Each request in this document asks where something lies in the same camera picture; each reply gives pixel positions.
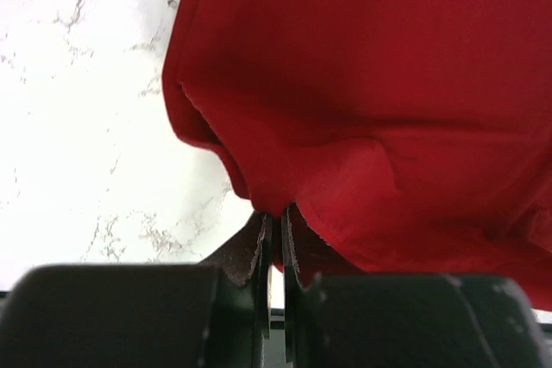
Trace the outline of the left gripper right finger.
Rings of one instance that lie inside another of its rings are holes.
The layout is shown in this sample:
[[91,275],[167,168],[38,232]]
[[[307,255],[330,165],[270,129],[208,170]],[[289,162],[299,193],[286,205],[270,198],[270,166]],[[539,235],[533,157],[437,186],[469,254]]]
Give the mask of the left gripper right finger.
[[285,355],[295,367],[540,367],[543,329],[507,278],[449,273],[304,277],[309,229],[281,217]]

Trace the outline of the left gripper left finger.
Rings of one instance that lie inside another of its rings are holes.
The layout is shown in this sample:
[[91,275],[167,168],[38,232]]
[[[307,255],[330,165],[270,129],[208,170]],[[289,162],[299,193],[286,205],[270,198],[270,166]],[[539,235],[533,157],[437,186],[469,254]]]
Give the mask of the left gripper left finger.
[[204,261],[48,265],[1,310],[4,367],[260,367],[273,220],[251,215]]

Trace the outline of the dark red t shirt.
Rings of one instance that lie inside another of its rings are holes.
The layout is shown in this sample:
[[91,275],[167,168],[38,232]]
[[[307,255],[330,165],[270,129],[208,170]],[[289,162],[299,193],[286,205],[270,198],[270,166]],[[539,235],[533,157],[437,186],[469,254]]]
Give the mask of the dark red t shirt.
[[255,209],[550,309],[551,0],[180,0],[162,84]]

